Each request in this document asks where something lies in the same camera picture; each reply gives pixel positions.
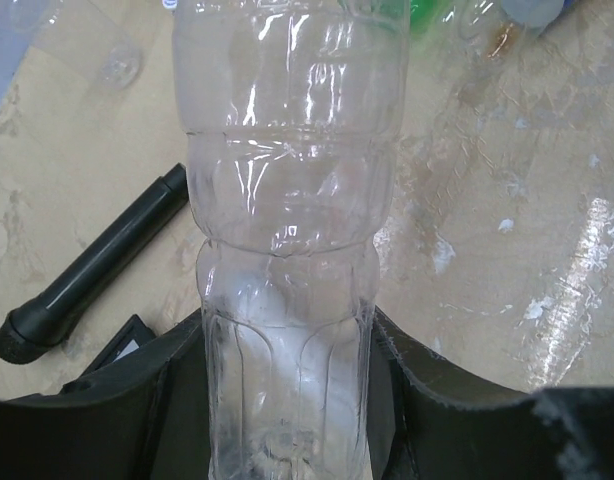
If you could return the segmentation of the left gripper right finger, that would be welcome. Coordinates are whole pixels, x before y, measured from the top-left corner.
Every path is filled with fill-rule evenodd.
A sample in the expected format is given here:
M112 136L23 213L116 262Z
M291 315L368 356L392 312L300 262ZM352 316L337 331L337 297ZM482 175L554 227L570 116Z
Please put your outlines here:
M376 479L614 479L614 387L506 388L376 311L369 453Z

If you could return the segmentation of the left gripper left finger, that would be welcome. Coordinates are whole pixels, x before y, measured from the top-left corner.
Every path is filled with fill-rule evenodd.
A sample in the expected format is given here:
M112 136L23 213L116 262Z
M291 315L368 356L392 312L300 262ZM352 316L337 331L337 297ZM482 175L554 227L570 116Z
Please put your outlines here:
M193 313L57 395L0 401L0 479L205 479L205 339Z

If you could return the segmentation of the white cap with square mark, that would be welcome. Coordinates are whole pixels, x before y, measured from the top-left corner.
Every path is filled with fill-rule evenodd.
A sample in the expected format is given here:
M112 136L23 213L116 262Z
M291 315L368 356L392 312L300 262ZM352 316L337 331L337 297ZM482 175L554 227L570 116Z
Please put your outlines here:
M162 5L167 10L175 10L178 5L178 0L162 0Z

